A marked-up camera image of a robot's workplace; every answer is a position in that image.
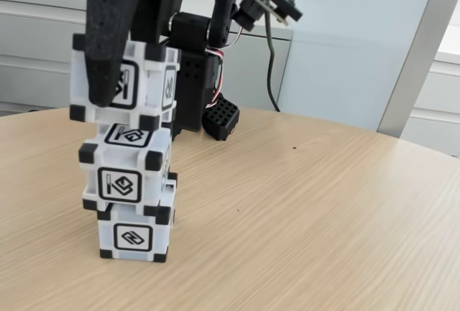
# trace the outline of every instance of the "white cube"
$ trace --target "white cube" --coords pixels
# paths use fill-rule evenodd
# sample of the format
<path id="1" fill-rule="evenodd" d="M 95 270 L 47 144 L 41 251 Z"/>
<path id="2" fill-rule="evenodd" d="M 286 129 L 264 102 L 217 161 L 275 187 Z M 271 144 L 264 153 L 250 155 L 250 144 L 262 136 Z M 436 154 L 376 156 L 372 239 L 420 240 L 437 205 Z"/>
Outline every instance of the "white cube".
<path id="1" fill-rule="evenodd" d="M 135 205 L 139 215 L 151 215 L 170 173 L 171 130 L 131 129 L 123 124 L 98 126 L 95 139 L 79 151 L 87 172 L 83 207 L 105 211 L 110 203 Z"/>
<path id="2" fill-rule="evenodd" d="M 89 101 L 84 46 L 74 43 L 70 74 L 70 119 L 125 124 L 155 131 L 173 120 L 180 52 L 170 47 L 127 42 L 116 96 L 106 108 Z"/>
<path id="3" fill-rule="evenodd" d="M 134 206 L 121 204 L 98 212 L 101 257 L 165 262 L 175 220 L 175 188 L 175 181 L 167 182 L 156 216 L 138 215 Z"/>

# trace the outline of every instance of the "black perforated bracket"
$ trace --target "black perforated bracket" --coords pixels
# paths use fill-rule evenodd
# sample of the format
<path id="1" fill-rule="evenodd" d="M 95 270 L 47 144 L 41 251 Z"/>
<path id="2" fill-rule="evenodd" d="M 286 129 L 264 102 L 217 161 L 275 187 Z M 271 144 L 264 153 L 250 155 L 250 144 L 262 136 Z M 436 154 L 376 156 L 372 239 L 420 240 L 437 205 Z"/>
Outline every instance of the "black perforated bracket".
<path id="1" fill-rule="evenodd" d="M 219 94 L 217 104 L 207 108 L 203 115 L 203 128 L 217 141 L 226 141 L 239 120 L 238 106 Z"/>
<path id="2" fill-rule="evenodd" d="M 181 129 L 201 129 L 204 108 L 213 98 L 219 63 L 217 56 L 183 51 L 175 89 L 178 106 L 173 124 L 173 137 Z"/>

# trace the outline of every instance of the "white wall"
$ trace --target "white wall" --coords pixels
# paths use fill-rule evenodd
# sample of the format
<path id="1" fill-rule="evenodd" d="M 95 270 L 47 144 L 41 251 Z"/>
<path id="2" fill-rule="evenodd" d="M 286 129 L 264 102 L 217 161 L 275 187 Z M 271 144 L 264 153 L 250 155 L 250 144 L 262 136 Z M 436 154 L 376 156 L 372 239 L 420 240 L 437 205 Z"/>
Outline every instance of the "white wall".
<path id="1" fill-rule="evenodd" d="M 283 111 L 376 130 L 427 0 L 296 0 Z"/>
<path id="2" fill-rule="evenodd" d="M 460 26 L 460 0 L 451 19 L 451 25 Z"/>

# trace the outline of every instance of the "light wood surface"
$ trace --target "light wood surface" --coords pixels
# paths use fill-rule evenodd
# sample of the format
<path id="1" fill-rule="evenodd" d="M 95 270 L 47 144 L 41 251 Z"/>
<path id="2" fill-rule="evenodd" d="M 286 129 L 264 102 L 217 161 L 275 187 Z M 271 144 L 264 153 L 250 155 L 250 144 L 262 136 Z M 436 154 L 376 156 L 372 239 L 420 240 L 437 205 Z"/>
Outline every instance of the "light wood surface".
<path id="1" fill-rule="evenodd" d="M 460 310 L 460 161 L 243 110 L 173 144 L 166 264 L 98 257 L 66 109 L 0 119 L 0 310 Z"/>

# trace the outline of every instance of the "white cabinet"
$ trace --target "white cabinet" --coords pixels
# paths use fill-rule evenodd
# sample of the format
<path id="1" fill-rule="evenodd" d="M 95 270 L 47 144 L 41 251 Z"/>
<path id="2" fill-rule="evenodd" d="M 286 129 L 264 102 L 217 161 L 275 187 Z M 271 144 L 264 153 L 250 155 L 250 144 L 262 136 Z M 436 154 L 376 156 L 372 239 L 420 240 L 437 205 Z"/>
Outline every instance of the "white cabinet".
<path id="1" fill-rule="evenodd" d="M 460 65 L 434 62 L 401 139 L 460 157 Z"/>

